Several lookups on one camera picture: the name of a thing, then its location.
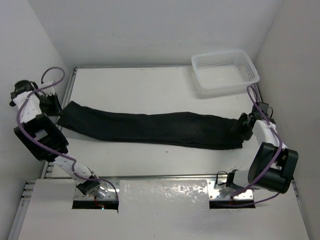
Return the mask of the black trousers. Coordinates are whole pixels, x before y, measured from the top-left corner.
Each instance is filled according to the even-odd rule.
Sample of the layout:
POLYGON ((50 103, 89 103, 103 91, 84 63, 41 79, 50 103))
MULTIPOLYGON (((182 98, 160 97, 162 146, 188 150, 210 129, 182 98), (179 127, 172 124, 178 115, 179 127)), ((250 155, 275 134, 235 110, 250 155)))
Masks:
POLYGON ((193 112, 164 114, 114 113, 71 101, 57 124, 103 142, 160 144, 179 147, 235 150, 243 139, 231 132, 236 119, 193 112))

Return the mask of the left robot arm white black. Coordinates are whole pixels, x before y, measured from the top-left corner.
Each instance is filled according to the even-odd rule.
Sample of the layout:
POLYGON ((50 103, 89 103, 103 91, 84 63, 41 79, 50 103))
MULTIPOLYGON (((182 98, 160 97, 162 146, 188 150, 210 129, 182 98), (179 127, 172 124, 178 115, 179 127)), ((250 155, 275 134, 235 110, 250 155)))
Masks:
POLYGON ((38 86, 29 80, 20 80, 14 85, 14 91, 10 93, 9 105, 21 108, 27 101, 20 112, 19 120, 21 128, 28 133, 29 137, 25 136, 18 126, 14 128, 14 133, 38 161, 46 161, 60 167, 74 180, 77 189, 83 195, 97 197, 101 185, 88 167, 47 151, 31 141, 34 139, 61 154, 68 154, 67 139, 50 119, 50 117, 58 117, 62 110, 54 88, 49 87, 28 97, 33 90, 47 85, 49 85, 48 82, 38 86))

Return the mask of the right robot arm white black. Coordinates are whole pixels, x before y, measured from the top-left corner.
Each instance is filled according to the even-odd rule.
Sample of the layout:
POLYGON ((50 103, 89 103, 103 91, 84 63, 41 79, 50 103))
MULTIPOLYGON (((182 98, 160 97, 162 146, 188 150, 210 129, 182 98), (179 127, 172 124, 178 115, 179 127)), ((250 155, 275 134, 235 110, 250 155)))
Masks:
POLYGON ((244 141, 254 136, 259 144, 248 170, 234 169, 228 173, 225 187, 232 191, 256 188, 284 194, 289 189, 299 154, 282 141, 268 109, 267 103, 255 102, 251 113, 242 113, 231 129, 244 141))

